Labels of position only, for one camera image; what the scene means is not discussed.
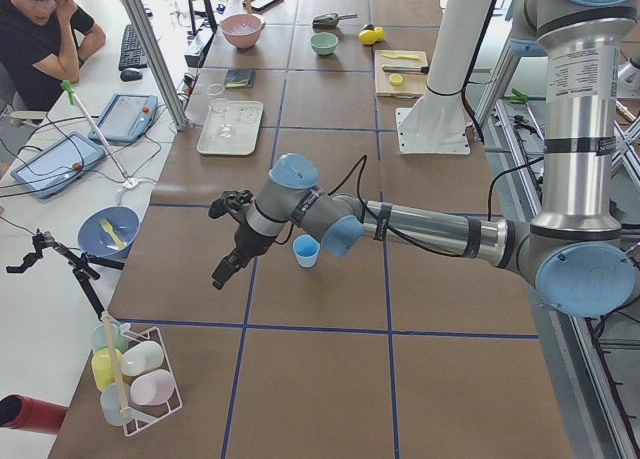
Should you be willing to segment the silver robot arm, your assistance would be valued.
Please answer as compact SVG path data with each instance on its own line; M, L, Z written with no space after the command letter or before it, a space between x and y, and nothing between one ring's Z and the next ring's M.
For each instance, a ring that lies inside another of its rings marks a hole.
M480 259L520 276L570 316L595 318L627 304L639 289L639 269L622 246L609 189L619 45L636 21L637 0L514 0L510 50L547 58L542 206L530 221L464 215L462 184L452 176L428 177L437 211L330 194L308 158L287 153L259 193L227 191L211 205L211 217L230 215L238 225L213 285L222 288L265 254L290 224L337 257L367 235Z

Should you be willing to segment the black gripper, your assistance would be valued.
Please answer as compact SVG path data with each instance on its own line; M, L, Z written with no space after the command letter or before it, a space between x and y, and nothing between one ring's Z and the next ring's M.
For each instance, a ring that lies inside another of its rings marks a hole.
M249 190L232 190L224 191L210 205L208 216L211 219L229 214L238 224L234 233L235 248L212 273L212 285L217 290L222 290L234 274L255 257L265 254L274 243L273 237L264 236L249 226L247 213L252 200L253 194Z

